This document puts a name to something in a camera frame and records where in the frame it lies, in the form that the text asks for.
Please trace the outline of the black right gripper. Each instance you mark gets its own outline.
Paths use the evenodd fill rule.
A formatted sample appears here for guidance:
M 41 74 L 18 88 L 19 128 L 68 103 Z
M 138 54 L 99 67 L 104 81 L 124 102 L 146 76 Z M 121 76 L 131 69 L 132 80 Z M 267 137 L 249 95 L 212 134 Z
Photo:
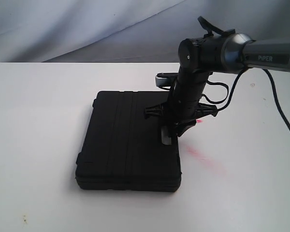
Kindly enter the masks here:
M 158 117 L 171 134 L 178 137 L 195 126 L 204 116 L 216 116 L 215 105 L 200 103 L 210 72 L 196 70 L 192 73 L 178 71 L 178 76 L 168 90 L 166 102 L 146 107 L 145 118 Z

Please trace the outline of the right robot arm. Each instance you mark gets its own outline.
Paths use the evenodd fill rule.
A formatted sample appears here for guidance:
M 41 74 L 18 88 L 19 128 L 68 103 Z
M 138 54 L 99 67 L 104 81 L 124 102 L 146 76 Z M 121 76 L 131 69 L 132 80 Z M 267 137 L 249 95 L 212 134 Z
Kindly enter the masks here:
M 178 48 L 177 76 L 157 80 L 170 86 L 167 101 L 145 108 L 145 117 L 159 117 L 171 134 L 181 136 L 204 116 L 216 116 L 216 105 L 200 103 L 209 76 L 214 73 L 243 74 L 249 68 L 290 72 L 290 39 L 255 41 L 234 30 L 219 36 L 207 33 L 185 39 Z

